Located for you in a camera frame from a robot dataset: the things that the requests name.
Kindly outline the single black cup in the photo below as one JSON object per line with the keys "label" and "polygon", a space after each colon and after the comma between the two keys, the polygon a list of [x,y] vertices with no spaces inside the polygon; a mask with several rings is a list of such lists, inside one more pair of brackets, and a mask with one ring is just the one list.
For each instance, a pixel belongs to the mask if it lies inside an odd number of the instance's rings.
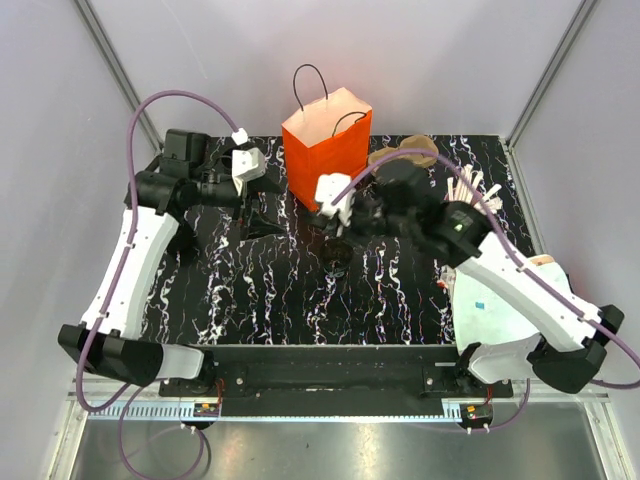
{"label": "single black cup", "polygon": [[353,258],[353,248],[339,238],[326,239],[320,248],[320,263],[330,277],[342,279],[350,266]]}

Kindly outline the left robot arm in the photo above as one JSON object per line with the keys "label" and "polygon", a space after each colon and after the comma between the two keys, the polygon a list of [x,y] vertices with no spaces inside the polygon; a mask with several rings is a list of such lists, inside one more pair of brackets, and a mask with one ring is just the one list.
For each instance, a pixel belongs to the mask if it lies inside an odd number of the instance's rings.
{"label": "left robot arm", "polygon": [[195,239],[185,220],[194,206],[231,211],[243,241],[284,230],[257,205],[262,193],[281,193],[266,175],[264,154],[245,130],[218,157],[207,154],[209,136],[170,129],[155,171],[135,176],[136,192],[126,208],[116,248],[89,308],[76,325],[65,324],[58,343],[79,370],[136,386],[180,379],[196,396],[215,386],[211,355],[184,345],[142,340],[145,304],[163,255],[177,254]]}

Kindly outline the stack of black cups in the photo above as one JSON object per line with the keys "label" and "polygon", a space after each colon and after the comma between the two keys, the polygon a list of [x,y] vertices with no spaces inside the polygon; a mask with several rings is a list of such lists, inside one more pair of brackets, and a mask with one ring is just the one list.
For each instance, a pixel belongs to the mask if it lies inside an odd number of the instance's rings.
{"label": "stack of black cups", "polygon": [[235,148],[228,148],[217,157],[216,163],[226,170],[231,170],[234,152]]}

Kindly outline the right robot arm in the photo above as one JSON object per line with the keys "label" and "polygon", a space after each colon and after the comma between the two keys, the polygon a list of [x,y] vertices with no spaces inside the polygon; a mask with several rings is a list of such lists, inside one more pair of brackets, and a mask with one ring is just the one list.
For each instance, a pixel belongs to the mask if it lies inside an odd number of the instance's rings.
{"label": "right robot arm", "polygon": [[480,205],[440,200],[428,189],[426,171],[405,158],[378,168],[372,197],[358,195],[346,174],[323,174],[314,222],[349,243],[405,238],[442,263],[459,352],[454,384],[463,395],[502,380],[536,378],[569,394],[601,385],[623,312],[558,288],[559,266],[524,256]]}

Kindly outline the orange paper bag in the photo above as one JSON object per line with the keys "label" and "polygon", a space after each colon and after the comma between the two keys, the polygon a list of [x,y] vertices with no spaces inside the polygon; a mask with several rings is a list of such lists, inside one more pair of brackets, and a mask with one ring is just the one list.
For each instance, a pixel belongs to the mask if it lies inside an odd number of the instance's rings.
{"label": "orange paper bag", "polygon": [[311,212],[317,181],[333,173],[355,177],[367,166],[373,108],[345,87],[298,109],[282,124],[289,191]]}

